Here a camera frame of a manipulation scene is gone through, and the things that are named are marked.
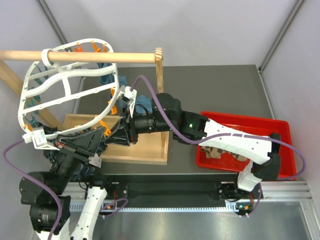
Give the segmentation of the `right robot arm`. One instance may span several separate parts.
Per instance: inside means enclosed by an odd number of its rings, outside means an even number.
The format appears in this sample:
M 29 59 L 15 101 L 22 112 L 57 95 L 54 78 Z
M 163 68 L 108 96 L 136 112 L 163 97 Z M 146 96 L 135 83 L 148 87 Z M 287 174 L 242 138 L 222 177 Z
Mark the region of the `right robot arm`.
M 170 131 L 173 140 L 185 145 L 211 147 L 249 159 L 233 185 L 233 192 L 245 198 L 261 181 L 274 181 L 281 168 L 280 136 L 258 136 L 239 131 L 198 113 L 184 111 L 180 100 L 158 93 L 151 101 L 152 112 L 138 114 L 123 108 L 105 145 L 130 146 L 139 135 Z

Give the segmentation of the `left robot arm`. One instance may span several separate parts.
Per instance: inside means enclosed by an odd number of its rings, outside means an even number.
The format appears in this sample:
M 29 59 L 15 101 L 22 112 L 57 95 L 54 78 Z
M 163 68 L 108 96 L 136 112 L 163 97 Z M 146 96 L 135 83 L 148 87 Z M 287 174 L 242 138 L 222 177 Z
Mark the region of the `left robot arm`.
M 19 184 L 21 203 L 29 205 L 33 230 L 41 240 L 91 240 L 103 205 L 114 187 L 108 177 L 95 173 L 101 166 L 100 152 L 105 139 L 100 126 L 47 141 L 44 155 L 50 171 L 34 171 Z M 70 182 L 87 182 L 85 203 L 77 225 L 70 231 L 71 196 L 63 195 Z

